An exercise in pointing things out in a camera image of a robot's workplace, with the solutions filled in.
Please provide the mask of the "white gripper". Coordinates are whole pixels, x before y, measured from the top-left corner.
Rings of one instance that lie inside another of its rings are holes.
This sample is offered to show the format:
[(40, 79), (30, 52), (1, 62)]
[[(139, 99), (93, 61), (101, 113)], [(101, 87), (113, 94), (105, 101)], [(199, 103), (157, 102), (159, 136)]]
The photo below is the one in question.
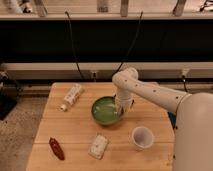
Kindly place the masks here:
[(135, 100), (132, 98), (132, 94), (125, 89), (118, 88), (116, 91), (115, 104), (118, 112), (118, 116), (121, 117), (124, 115), (125, 110), (129, 107), (132, 108), (135, 103)]

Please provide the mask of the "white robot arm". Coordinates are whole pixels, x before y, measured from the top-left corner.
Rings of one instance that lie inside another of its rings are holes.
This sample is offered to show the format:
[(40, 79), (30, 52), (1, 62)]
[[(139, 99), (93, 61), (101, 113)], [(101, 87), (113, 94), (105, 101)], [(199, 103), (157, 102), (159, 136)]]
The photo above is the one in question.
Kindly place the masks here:
[(176, 115), (172, 171), (213, 171), (213, 94), (142, 82), (135, 68), (117, 72), (112, 82), (119, 112), (128, 110), (134, 93)]

